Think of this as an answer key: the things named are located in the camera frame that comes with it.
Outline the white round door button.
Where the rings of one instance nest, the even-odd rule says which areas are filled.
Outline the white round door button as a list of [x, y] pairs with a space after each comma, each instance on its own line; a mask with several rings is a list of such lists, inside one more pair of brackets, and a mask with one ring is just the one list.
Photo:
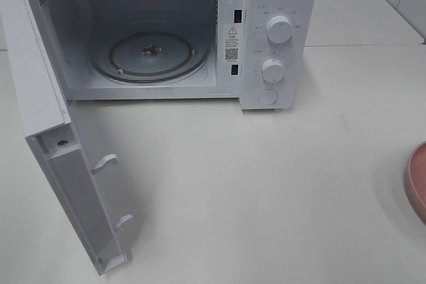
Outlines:
[[258, 94], [258, 102], [262, 105], [274, 105], [278, 100], [278, 93], [274, 89], [265, 89]]

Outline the white round knob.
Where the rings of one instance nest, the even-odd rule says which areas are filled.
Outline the white round knob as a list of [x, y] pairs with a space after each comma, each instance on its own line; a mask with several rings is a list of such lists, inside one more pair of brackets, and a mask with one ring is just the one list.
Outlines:
[[266, 22], [268, 40], [275, 44], [288, 41], [293, 35], [294, 21], [287, 13], [276, 13]]
[[286, 74], [286, 66], [280, 59], [267, 59], [260, 67], [262, 78], [265, 82], [276, 83], [281, 81]]

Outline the white microwave door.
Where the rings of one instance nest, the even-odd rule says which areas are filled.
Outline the white microwave door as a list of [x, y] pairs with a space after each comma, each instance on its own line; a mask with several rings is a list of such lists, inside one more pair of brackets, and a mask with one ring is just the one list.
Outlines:
[[115, 154], [91, 167], [57, 73], [59, 46], [40, 0], [1, 0], [1, 16], [25, 140], [98, 274], [126, 263], [95, 175]]

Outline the pink round plate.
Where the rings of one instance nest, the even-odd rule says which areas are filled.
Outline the pink round plate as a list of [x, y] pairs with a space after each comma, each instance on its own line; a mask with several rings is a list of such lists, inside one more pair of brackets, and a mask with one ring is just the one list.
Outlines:
[[425, 223], [425, 142], [418, 145], [408, 159], [404, 188], [411, 207]]

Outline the glass microwave turntable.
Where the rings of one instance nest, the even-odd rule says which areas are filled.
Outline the glass microwave turntable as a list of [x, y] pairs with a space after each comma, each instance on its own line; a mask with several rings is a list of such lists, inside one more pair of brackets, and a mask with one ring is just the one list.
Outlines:
[[140, 21], [98, 31], [90, 44], [93, 67], [120, 82], [154, 84], [201, 67], [215, 31], [200, 24]]

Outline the white microwave oven body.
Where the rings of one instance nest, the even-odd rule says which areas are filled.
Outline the white microwave oven body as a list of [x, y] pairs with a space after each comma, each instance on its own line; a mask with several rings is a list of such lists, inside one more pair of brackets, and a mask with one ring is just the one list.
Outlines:
[[[314, 0], [40, 0], [52, 39], [59, 46], [57, 73], [67, 100], [152, 100], [236, 98], [244, 110], [292, 105]], [[268, 40], [267, 20], [287, 13], [292, 37]], [[154, 84], [110, 79], [91, 64], [90, 44], [101, 29], [140, 21], [200, 24], [215, 31], [206, 62], [181, 78]], [[265, 82], [260, 67], [280, 59], [285, 77]], [[262, 105], [258, 94], [274, 89], [278, 100]]]

